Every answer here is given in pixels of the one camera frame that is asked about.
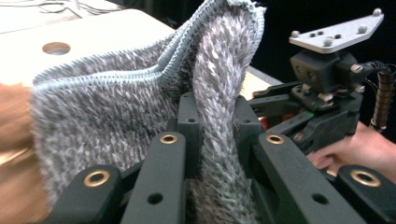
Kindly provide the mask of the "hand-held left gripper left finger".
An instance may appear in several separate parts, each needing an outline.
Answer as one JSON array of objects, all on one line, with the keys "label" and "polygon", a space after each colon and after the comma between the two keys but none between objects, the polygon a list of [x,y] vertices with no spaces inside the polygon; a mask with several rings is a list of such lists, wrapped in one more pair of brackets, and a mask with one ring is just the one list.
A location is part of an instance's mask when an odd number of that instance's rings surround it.
[{"label": "hand-held left gripper left finger", "polygon": [[196,178],[200,174],[200,122],[193,92],[186,92],[179,98],[177,130],[186,138],[187,178]]}]

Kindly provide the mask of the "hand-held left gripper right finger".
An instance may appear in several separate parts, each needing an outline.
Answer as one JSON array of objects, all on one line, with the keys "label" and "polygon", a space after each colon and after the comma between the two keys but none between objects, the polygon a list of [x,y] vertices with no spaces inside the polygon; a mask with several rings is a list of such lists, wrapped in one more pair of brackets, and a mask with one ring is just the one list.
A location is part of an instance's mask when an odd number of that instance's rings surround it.
[{"label": "hand-held left gripper right finger", "polygon": [[252,148],[257,144],[258,136],[262,133],[262,125],[243,96],[238,96],[236,99],[235,115],[238,127],[236,144],[239,162],[246,175],[252,175],[254,159]]}]

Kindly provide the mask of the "grey fluffy cloth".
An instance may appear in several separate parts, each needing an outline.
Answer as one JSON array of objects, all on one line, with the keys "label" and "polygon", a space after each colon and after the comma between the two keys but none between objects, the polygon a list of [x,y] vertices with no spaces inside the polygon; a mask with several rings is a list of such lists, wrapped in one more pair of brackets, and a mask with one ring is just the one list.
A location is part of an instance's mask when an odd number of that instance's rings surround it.
[{"label": "grey fluffy cloth", "polygon": [[236,147],[235,101],[264,30],[251,0],[205,0],[169,36],[93,54],[35,77],[31,113],[44,187],[55,202],[81,170],[127,169],[192,92],[203,143],[190,185],[193,224],[259,224]]}]

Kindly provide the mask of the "brown teddy bear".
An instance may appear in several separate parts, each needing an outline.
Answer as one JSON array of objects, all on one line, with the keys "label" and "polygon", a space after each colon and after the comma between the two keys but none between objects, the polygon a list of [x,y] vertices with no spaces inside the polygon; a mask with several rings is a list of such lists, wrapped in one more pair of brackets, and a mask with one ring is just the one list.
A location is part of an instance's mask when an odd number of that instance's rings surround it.
[{"label": "brown teddy bear", "polygon": [[48,213],[33,149],[30,89],[0,83],[0,224],[36,222]]}]

